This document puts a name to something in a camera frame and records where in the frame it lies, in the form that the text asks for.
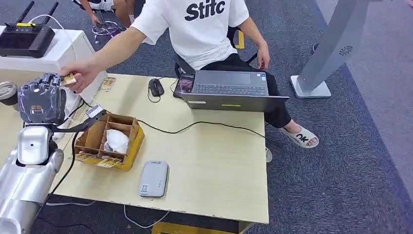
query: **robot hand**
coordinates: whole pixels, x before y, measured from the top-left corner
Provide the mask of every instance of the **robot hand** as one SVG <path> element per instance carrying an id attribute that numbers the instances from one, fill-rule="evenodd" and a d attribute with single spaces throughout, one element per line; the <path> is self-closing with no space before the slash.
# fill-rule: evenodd
<path id="1" fill-rule="evenodd" d="M 21 118 L 27 123 L 61 124 L 64 121 L 66 92 L 59 88 L 60 76 L 43 74 L 18 91 Z"/>

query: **man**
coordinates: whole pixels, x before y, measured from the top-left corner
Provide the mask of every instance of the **man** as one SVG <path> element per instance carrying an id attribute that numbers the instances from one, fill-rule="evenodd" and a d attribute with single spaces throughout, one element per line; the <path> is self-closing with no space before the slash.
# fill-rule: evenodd
<path id="1" fill-rule="evenodd" d="M 73 0 L 77 5 L 82 5 L 86 13 L 90 16 L 92 23 L 102 24 L 93 10 L 105 10 L 115 12 L 115 15 L 122 22 L 122 24 L 129 28 L 133 22 L 133 9 L 135 0 Z"/>
<path id="2" fill-rule="evenodd" d="M 256 43 L 258 67 L 267 68 L 270 61 L 267 43 L 249 17 L 244 0 L 147 0 L 132 27 L 87 60 L 63 67 L 61 73 L 74 73 L 77 82 L 70 89 L 80 93 L 100 71 L 129 58 L 140 43 L 156 44 L 167 28 L 175 52 L 195 70 L 258 71 L 242 61 L 231 46 L 226 37 L 228 26 L 239 26 Z M 266 75 L 269 94 L 278 96 L 274 76 Z M 264 116 L 266 122 L 286 133 L 297 145 L 303 148 L 318 145 L 318 138 L 296 124 L 285 105 Z"/>

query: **laptop keyboard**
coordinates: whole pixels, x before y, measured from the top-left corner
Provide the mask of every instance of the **laptop keyboard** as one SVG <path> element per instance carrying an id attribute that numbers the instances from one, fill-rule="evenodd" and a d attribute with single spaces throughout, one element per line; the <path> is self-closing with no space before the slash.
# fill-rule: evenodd
<path id="1" fill-rule="evenodd" d="M 267 96 L 265 87 L 262 86 L 196 84 L 193 90 L 197 94 Z"/>

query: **computer mouse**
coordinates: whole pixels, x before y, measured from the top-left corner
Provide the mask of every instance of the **computer mouse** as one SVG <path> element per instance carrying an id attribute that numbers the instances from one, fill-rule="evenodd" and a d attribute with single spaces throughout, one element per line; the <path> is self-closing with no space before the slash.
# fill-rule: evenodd
<path id="1" fill-rule="evenodd" d="M 165 92 L 161 82 L 159 81 L 159 79 L 156 78 L 153 78 L 149 81 L 149 88 L 154 97 L 159 97 Z"/>

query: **person's leg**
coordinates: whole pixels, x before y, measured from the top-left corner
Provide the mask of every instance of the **person's leg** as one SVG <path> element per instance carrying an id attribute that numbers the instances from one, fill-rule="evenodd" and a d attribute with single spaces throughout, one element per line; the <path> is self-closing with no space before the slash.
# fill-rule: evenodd
<path id="1" fill-rule="evenodd" d="M 128 14 L 134 15 L 135 0 L 126 0 L 126 7 L 128 8 Z"/>
<path id="2" fill-rule="evenodd" d="M 128 8 L 129 20 L 131 23 L 135 20 L 134 10 L 135 10 L 135 0 L 125 0 L 126 7 Z"/>
<path id="3" fill-rule="evenodd" d="M 122 22 L 122 24 L 129 28 L 131 21 L 129 20 L 128 9 L 125 0 L 113 0 L 112 8 L 115 10 L 115 15 Z"/>
<path id="4" fill-rule="evenodd" d="M 216 70 L 216 71 L 251 71 L 251 72 L 262 72 L 256 68 L 249 66 L 244 62 L 238 54 L 232 54 L 227 59 L 223 61 L 213 62 L 203 67 L 202 70 Z M 268 94 L 270 96 L 280 96 L 277 88 L 277 83 L 272 74 L 266 72 Z M 294 122 L 285 104 L 281 104 L 275 111 L 271 113 L 264 113 L 265 121 L 276 128 L 284 128 L 287 132 L 295 134 L 301 132 L 301 126 Z M 307 141 L 307 146 L 312 146 L 317 144 L 318 140 L 314 137 Z"/>

